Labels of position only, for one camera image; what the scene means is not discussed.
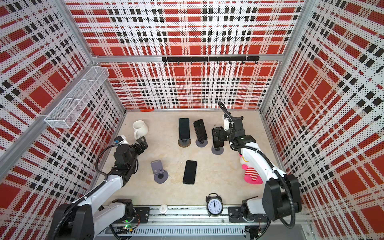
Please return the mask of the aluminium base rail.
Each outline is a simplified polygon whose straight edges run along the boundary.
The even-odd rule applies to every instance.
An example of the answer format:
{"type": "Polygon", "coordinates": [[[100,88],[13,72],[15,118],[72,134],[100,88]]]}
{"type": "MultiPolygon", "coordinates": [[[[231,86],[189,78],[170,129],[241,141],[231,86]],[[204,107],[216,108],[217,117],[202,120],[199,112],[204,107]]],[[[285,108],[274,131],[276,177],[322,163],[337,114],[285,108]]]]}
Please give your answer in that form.
{"type": "Polygon", "coordinates": [[[133,231],[137,220],[115,222],[113,227],[120,238],[140,239],[256,239],[262,240],[315,240],[313,222],[306,211],[296,215],[293,229],[286,228],[279,220],[268,222],[258,215],[247,220],[239,205],[225,205],[218,217],[208,214],[203,205],[169,206],[161,214],[160,206],[137,206],[142,221],[133,231]]]}

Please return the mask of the white ceramic mug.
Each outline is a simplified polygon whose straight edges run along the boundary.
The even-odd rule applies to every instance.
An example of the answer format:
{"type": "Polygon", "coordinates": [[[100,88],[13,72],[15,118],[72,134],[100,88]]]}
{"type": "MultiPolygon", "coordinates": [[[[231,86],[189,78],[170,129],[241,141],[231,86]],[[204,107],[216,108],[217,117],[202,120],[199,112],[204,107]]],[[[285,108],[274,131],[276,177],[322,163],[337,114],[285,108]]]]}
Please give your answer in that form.
{"type": "Polygon", "coordinates": [[[136,140],[138,140],[141,137],[144,137],[149,132],[148,126],[142,120],[135,121],[133,123],[133,128],[134,128],[134,138],[136,140]]]}

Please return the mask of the white round button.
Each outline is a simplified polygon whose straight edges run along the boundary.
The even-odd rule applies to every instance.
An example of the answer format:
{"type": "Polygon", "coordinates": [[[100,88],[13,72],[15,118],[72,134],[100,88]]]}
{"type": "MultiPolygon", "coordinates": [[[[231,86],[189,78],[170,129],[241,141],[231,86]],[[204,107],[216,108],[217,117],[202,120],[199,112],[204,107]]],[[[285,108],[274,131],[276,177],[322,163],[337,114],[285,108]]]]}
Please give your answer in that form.
{"type": "Polygon", "coordinates": [[[161,204],[159,207],[159,212],[161,215],[165,215],[168,211],[169,207],[167,204],[161,204]]]}

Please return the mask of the black phone stand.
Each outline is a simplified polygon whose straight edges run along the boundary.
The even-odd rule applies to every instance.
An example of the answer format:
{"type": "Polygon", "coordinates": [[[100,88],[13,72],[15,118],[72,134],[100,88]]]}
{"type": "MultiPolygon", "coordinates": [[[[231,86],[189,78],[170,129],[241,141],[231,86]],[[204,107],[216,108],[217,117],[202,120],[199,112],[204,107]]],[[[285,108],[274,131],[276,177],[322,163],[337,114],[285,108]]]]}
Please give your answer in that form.
{"type": "Polygon", "coordinates": [[[224,142],[220,140],[213,140],[213,147],[214,149],[223,148],[224,142]]]}

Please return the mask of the pink plush owl toy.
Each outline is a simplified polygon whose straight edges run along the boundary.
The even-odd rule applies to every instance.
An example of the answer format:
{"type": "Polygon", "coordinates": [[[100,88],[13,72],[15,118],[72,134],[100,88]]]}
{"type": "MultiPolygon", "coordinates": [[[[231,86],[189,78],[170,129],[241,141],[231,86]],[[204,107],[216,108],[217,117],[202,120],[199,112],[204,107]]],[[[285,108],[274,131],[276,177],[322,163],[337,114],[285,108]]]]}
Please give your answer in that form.
{"type": "Polygon", "coordinates": [[[258,172],[250,166],[250,162],[243,155],[240,155],[240,164],[245,171],[244,180],[246,183],[252,185],[262,185],[264,183],[258,172]]]}

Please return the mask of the black phone purple edge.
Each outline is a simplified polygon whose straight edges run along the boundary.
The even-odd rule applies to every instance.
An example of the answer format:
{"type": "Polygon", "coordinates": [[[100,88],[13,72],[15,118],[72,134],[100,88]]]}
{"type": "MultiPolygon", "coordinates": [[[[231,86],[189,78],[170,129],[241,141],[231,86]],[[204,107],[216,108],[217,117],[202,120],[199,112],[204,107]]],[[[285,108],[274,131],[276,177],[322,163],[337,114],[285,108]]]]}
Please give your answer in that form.
{"type": "Polygon", "coordinates": [[[194,122],[194,128],[197,135],[197,140],[199,143],[204,142],[208,139],[207,131],[203,119],[197,120],[194,122]]]}

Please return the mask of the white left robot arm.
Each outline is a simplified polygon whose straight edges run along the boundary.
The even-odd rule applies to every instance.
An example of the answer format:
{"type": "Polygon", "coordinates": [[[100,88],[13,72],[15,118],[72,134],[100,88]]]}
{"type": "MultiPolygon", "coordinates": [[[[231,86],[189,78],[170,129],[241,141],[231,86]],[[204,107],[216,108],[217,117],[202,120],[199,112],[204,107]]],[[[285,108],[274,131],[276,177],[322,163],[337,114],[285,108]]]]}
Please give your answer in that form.
{"type": "Polygon", "coordinates": [[[97,170],[104,180],[71,204],[60,205],[53,214],[47,238],[49,240],[93,240],[117,220],[139,220],[132,200],[116,199],[107,207],[103,204],[124,187],[138,170],[138,156],[147,148],[145,137],[130,145],[124,136],[115,138],[112,145],[115,164],[109,173],[97,170]]]}

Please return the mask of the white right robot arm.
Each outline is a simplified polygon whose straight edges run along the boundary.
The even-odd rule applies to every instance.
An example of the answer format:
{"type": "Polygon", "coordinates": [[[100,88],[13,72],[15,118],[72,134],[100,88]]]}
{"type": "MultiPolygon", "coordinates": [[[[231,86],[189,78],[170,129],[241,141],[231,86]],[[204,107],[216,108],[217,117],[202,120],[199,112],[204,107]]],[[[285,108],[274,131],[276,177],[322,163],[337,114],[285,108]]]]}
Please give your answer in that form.
{"type": "Polygon", "coordinates": [[[288,175],[273,164],[261,150],[257,141],[246,135],[244,117],[223,114],[223,127],[213,128],[213,139],[228,141],[230,148],[238,152],[259,175],[264,184],[261,197],[253,197],[242,203],[242,215],[247,220],[264,215],[270,221],[279,220],[292,229],[296,214],[302,211],[300,184],[294,175],[288,175]]]}

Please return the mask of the grey phone stand front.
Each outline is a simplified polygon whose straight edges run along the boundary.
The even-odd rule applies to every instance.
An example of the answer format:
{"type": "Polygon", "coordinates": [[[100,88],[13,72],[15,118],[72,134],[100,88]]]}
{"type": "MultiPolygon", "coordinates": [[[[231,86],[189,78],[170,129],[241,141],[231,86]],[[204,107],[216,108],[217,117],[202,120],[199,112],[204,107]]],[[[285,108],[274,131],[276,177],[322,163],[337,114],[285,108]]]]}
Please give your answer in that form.
{"type": "Polygon", "coordinates": [[[161,160],[151,162],[151,168],[154,175],[154,181],[158,184],[163,184],[169,177],[167,171],[164,170],[161,160]]]}

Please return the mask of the black wall hook rail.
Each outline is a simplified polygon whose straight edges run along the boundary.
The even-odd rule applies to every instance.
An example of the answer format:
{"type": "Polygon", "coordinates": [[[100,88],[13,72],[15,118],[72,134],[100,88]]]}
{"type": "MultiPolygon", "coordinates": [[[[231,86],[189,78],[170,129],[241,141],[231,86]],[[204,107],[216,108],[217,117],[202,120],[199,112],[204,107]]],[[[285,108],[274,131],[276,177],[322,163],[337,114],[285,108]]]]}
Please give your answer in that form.
{"type": "Polygon", "coordinates": [[[181,62],[258,62],[260,60],[259,56],[221,56],[221,57],[162,57],[164,63],[181,63],[181,62]]]}

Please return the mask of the black phone green edge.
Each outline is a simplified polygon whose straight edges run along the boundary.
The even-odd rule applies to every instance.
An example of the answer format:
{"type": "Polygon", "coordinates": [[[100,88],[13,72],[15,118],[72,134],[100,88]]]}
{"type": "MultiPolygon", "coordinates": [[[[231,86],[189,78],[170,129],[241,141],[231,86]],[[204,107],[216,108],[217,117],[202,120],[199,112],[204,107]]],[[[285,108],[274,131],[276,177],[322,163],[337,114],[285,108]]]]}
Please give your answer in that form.
{"type": "Polygon", "coordinates": [[[190,120],[188,118],[179,119],[179,139],[180,140],[190,139],[190,120]]]}

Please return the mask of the black alarm clock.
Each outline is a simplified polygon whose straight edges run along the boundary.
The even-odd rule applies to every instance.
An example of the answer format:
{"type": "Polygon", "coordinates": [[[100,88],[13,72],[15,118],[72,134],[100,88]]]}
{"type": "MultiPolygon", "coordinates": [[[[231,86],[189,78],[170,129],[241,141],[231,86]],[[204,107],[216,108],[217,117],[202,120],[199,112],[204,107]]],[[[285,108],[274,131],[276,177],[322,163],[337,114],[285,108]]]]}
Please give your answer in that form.
{"type": "Polygon", "coordinates": [[[224,210],[222,197],[216,193],[211,193],[206,197],[206,208],[210,217],[218,217],[224,210]]]}

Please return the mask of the grey phone stand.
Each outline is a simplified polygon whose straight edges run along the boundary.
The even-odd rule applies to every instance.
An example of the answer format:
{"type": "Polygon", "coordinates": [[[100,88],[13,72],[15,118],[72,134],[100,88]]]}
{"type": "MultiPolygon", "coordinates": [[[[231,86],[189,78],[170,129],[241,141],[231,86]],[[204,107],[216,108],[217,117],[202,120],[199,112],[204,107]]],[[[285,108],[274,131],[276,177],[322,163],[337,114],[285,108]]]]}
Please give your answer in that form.
{"type": "Polygon", "coordinates": [[[196,145],[199,148],[204,148],[208,144],[208,140],[202,140],[201,142],[199,140],[196,140],[196,145]]]}
{"type": "Polygon", "coordinates": [[[214,155],[221,155],[224,152],[223,147],[215,148],[214,146],[212,146],[211,150],[214,155]]]}
{"type": "Polygon", "coordinates": [[[151,162],[151,168],[154,175],[154,181],[158,184],[163,184],[169,177],[167,171],[164,170],[161,160],[151,162]]]}

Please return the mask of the grey phone stand right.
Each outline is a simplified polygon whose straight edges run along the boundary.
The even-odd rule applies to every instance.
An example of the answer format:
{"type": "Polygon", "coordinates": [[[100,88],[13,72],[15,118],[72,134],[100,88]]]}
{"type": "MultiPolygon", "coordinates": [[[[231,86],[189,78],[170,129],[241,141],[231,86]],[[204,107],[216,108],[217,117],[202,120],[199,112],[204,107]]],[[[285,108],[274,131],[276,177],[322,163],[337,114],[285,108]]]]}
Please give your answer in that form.
{"type": "Polygon", "coordinates": [[[214,155],[221,155],[224,152],[223,147],[215,148],[214,146],[212,146],[211,150],[214,155]]]}

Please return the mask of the grey phone stand middle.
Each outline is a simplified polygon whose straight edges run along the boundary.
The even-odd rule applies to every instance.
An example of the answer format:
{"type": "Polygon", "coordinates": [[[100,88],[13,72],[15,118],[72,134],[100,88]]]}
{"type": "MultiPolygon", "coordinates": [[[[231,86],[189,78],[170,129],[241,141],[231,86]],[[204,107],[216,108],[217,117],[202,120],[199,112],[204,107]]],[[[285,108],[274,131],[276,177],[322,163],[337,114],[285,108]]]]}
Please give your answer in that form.
{"type": "Polygon", "coordinates": [[[196,145],[199,148],[204,148],[208,144],[208,140],[202,140],[201,142],[199,140],[196,140],[196,145]]]}

